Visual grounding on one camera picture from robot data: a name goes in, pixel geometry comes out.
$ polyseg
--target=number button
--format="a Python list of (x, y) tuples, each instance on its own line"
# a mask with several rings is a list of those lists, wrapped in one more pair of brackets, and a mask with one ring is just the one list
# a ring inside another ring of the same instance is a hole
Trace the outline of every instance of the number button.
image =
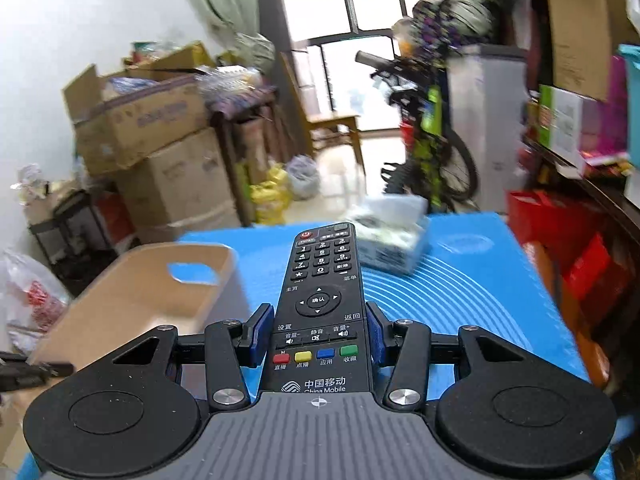
[(328, 274), (329, 273), (329, 267), (328, 266), (324, 266), (324, 267), (316, 267), (314, 269), (314, 272), (311, 273), (312, 276), (322, 276), (323, 274)]

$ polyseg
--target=yellow bag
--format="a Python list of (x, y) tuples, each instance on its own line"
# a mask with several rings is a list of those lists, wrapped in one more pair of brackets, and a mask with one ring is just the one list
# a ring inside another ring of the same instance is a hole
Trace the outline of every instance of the yellow bag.
[(284, 224), (285, 199), (275, 182), (263, 182), (251, 186), (251, 200), (255, 204), (255, 221), (263, 225)]
[(284, 207), (289, 207), (293, 196), (289, 190), (289, 173), (284, 170), (284, 164), (274, 164), (271, 166), (269, 171), (267, 171), (267, 180), (278, 184), (284, 200)]

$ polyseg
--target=red button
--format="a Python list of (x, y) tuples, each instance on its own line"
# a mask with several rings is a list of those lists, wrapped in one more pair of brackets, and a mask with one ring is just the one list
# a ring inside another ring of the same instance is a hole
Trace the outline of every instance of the red button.
[(275, 354), (273, 356), (273, 364), (275, 365), (285, 365), (289, 362), (291, 356), (289, 354)]

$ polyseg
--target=bicycle wheel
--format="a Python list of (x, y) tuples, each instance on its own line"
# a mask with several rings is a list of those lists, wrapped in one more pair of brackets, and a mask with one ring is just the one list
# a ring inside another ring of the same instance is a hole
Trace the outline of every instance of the bicycle wheel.
[(478, 170), (464, 140), (451, 128), (444, 136), (449, 141), (440, 169), (445, 193), (456, 202), (464, 202), (478, 191)]
[(386, 174), (383, 174), (381, 170), (381, 176), (386, 182), (383, 193), (405, 194), (406, 189), (404, 187), (410, 180), (413, 171), (412, 166), (412, 161), (408, 160), (404, 164), (396, 165), (393, 171), (387, 171)]

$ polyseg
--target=blue tabletop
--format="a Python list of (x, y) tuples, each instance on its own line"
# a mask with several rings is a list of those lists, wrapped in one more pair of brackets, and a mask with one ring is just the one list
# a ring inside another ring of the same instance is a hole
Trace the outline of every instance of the blue tabletop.
[[(193, 232), (182, 241), (232, 247), (249, 304), (278, 304), (293, 238), (319, 224)], [(496, 214), (434, 216), (430, 243), (414, 274), (393, 276), (362, 268), (364, 296), (389, 319), (415, 319), (434, 332), (455, 334), (476, 324), (588, 380), (574, 338), (537, 272), (504, 221)], [(185, 276), (201, 281), (198, 276)], [(245, 374), (255, 393), (260, 370)], [(428, 397), (436, 399), (453, 383), (452, 367), (432, 366)], [(596, 470), (614, 478), (607, 453)]]

